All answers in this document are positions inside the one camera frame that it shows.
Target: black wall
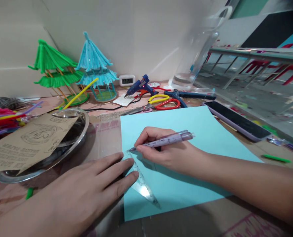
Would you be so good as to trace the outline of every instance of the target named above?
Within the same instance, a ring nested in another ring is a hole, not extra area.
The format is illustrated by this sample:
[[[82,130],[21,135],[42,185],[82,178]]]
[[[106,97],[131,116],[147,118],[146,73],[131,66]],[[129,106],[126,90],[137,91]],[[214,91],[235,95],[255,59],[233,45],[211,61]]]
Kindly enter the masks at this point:
[[[292,34],[293,11],[269,14],[242,47],[277,48]]]

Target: ruler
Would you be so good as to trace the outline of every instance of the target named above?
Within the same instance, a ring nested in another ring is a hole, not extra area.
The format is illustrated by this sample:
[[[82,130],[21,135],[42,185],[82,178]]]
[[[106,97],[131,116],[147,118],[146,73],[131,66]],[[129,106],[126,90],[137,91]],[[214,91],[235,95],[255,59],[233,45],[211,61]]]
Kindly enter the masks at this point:
[[[132,155],[129,151],[127,153],[127,158],[132,158]],[[159,202],[157,201],[156,197],[154,196],[153,192],[151,191],[150,187],[145,182],[145,179],[143,177],[143,174],[141,173],[139,167],[137,166],[136,162],[134,161],[134,164],[132,166],[132,169],[134,171],[139,172],[139,178],[136,180],[136,182],[131,186],[135,191],[137,191],[139,194],[141,194],[143,197],[145,197],[148,201],[150,201],[153,205],[155,205],[157,208],[161,209]]]

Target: blue cardstock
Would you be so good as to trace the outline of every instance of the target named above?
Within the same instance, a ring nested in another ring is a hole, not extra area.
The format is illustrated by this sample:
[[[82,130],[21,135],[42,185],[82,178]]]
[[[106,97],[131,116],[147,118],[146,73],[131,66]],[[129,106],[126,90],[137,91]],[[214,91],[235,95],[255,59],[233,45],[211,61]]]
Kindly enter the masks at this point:
[[[133,147],[142,130],[147,126],[169,128],[176,132],[188,130],[195,133],[196,136],[190,140],[190,143],[203,151],[262,162],[216,121],[207,106],[121,116],[122,150],[124,152]],[[132,157],[157,198],[161,209],[129,188],[124,195],[125,221],[169,212],[231,195],[216,185],[196,180],[146,161],[141,158],[139,153],[132,154]]]

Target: right hand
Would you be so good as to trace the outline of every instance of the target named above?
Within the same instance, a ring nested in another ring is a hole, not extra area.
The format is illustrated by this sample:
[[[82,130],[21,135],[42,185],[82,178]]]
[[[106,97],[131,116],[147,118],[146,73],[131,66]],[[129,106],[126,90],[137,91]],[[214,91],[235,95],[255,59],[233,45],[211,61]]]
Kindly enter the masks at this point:
[[[193,160],[199,159],[205,152],[185,141],[161,147],[161,151],[143,146],[142,144],[160,139],[163,136],[176,133],[171,129],[146,127],[140,134],[134,146],[144,159],[165,166],[178,173],[188,174]]]

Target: stainless steel bowl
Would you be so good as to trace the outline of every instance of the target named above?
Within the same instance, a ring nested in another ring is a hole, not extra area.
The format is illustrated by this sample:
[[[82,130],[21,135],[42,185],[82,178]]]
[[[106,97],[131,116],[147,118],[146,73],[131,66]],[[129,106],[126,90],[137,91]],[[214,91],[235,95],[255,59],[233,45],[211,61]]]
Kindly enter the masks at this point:
[[[19,183],[32,179],[51,169],[62,160],[68,160],[83,146],[86,141],[89,126],[89,116],[87,112],[81,109],[71,108],[55,111],[51,113],[51,115],[59,118],[78,117],[78,119],[49,157],[41,160],[19,175],[17,175],[19,173],[18,170],[0,171],[0,183]]]

